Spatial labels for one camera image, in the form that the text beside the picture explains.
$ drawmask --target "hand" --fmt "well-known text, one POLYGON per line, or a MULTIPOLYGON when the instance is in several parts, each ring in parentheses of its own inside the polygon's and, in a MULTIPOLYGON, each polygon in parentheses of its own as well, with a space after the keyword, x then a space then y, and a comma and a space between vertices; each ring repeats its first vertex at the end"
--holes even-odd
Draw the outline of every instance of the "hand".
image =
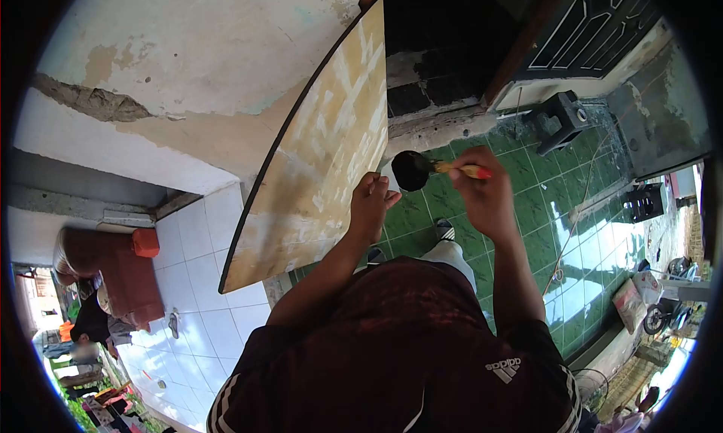
POLYGON ((366 173, 351 195, 351 223, 347 234, 365 243, 379 241, 387 209, 402 198, 402 193, 390 192, 389 178, 379 173, 366 173))
POLYGON ((449 171, 452 185, 462 195, 467 218, 474 228, 500 245, 519 237, 512 202, 510 175, 487 146, 466 149, 452 163, 449 171), (467 177, 460 168, 474 164, 489 168, 492 178, 486 180, 467 177))

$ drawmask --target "red brush tip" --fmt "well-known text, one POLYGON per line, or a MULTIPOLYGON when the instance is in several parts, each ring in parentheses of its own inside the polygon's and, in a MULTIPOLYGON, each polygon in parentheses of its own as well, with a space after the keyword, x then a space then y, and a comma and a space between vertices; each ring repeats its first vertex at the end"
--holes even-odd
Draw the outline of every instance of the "red brush tip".
POLYGON ((477 178, 491 178, 492 176, 493 176, 493 172, 487 168, 480 167, 477 170, 477 178))

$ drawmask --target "brush handle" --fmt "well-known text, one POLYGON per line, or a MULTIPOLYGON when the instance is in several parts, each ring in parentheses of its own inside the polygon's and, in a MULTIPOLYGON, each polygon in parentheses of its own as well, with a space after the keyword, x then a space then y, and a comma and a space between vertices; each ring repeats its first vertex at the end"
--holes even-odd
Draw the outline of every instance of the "brush handle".
MULTIPOLYGON (((447 173, 450 169, 452 169, 452 163, 442 161, 435 163, 435 171, 438 173, 447 173)), ((493 172, 483 166, 465 165, 458 169, 467 177, 485 179, 493 176, 493 172)))

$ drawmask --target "wooden board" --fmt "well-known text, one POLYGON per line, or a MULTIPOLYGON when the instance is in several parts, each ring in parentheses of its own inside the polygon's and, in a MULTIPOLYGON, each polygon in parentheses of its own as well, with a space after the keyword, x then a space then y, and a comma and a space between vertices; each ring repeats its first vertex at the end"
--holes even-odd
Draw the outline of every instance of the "wooden board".
POLYGON ((321 260, 348 229, 351 193, 387 144, 384 7, 339 38, 291 110, 246 202, 219 293, 321 260))

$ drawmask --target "white pants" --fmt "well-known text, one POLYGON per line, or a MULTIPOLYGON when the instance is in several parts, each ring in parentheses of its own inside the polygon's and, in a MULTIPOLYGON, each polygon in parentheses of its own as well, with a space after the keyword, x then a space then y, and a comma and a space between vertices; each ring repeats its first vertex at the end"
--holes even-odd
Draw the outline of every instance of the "white pants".
POLYGON ((474 271, 462 257, 462 247, 459 243, 449 240, 440 240, 437 246, 432 248, 427 254, 420 257, 420 260, 427 260, 429 262, 441 262, 444 264, 452 265, 460 271, 470 284, 472 284, 472 290, 477 294, 477 284, 474 283, 474 271))

